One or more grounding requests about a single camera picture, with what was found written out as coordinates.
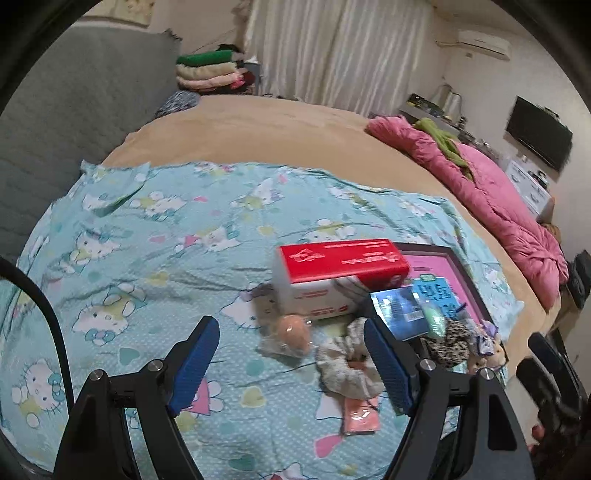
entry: pink comforter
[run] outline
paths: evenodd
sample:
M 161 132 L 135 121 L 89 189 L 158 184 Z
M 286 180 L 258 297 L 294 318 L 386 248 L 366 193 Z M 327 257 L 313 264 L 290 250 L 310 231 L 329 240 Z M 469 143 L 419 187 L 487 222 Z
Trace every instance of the pink comforter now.
M 470 164 L 472 183 L 443 156 L 431 136 L 402 117 L 374 118 L 366 132 L 405 151 L 443 182 L 498 239 L 546 311 L 552 307 L 559 285 L 569 278 L 566 260 L 556 239 L 532 218 L 509 178 L 492 160 L 457 143 L 460 155 Z

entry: wall-mounted tv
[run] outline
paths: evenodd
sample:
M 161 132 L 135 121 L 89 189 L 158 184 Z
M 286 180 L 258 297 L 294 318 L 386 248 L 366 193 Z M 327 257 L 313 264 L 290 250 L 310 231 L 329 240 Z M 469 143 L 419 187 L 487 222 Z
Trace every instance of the wall-mounted tv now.
M 515 100 L 506 130 L 557 171 L 569 158 L 573 133 L 554 115 L 521 97 Z

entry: blue gripper pad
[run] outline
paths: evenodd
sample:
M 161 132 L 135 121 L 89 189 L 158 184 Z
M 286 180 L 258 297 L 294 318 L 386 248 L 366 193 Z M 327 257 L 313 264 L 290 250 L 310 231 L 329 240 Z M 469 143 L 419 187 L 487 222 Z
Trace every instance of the blue gripper pad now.
M 375 326 L 376 321 L 367 319 L 363 327 L 363 337 L 371 358 L 378 369 L 382 382 L 394 406 L 408 414 L 414 404 L 410 378 L 389 347 L 382 333 Z
M 173 396 L 168 402 L 168 409 L 174 417 L 178 416 L 181 410 L 187 408 L 193 401 L 219 341 L 220 327 L 216 319 L 210 318 L 174 377 Z

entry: hello kitty bedsheet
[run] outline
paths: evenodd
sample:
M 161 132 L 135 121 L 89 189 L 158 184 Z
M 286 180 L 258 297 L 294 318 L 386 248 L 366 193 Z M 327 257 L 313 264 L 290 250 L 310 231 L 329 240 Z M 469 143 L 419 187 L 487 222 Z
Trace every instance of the hello kitty bedsheet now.
M 313 356 L 294 362 L 257 351 L 257 318 L 276 312 L 268 282 L 277 245 L 380 237 L 452 247 L 504 339 L 515 322 L 519 305 L 501 266 L 444 198 L 253 163 L 82 170 L 18 265 L 56 311 L 76 394 L 91 370 L 137 371 L 203 315 L 218 319 L 217 352 L 177 418 L 205 478 L 378 479 L 407 425 L 383 396 L 381 430 L 343 437 L 343 399 L 323 391 Z M 2 431 L 52 469 L 67 412 L 48 327 L 5 281 L 0 322 Z M 344 325 L 321 320 L 316 340 Z M 126 415 L 139 468 L 155 478 L 136 412 Z M 453 423 L 451 415 L 447 428 Z

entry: folded clothes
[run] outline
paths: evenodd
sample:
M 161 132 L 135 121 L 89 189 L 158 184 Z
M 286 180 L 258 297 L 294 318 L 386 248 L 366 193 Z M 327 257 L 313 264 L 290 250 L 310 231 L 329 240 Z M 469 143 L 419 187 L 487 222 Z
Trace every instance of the folded clothes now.
M 199 90 L 199 95 L 254 95 L 255 76 L 252 72 L 243 74 L 244 84 L 236 87 L 239 82 L 224 85 L 223 87 Z
M 242 80 L 242 73 L 228 73 L 227 75 L 220 75 L 208 80 L 186 80 L 182 77 L 177 77 L 178 84 L 181 87 L 196 91 L 223 87 L 224 85 L 230 85 L 238 80 Z
M 232 50 L 206 51 L 204 53 L 181 55 L 177 58 L 177 63 L 186 65 L 187 67 L 202 67 L 204 65 L 213 65 L 216 63 L 238 60 L 242 57 L 242 54 L 234 53 Z
M 230 84 L 230 88 L 232 90 L 235 90 L 235 89 L 241 87 L 242 85 L 244 85 L 245 83 L 246 83 L 246 80 L 244 79 L 244 77 L 242 77 L 241 79 L 236 80 L 235 82 L 232 82 Z
M 186 80 L 209 80 L 220 75 L 234 73 L 236 69 L 236 63 L 233 61 L 203 67 L 187 67 L 179 63 L 177 65 L 177 75 Z

